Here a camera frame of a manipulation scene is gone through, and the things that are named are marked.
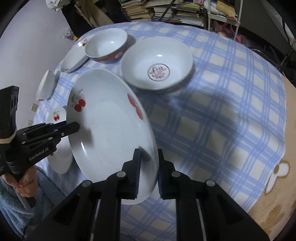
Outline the person's left hand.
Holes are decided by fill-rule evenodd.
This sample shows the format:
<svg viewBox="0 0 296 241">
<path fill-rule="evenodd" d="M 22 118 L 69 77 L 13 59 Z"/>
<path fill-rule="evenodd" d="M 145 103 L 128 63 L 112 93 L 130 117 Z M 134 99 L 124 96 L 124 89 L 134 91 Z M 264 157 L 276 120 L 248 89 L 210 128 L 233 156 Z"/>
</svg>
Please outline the person's left hand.
<svg viewBox="0 0 296 241">
<path fill-rule="evenodd" d="M 11 174 L 7 173 L 1 176 L 3 180 L 16 189 L 16 192 L 22 197 L 34 197 L 38 192 L 37 170 L 35 166 L 29 168 L 17 181 Z"/>
</svg>

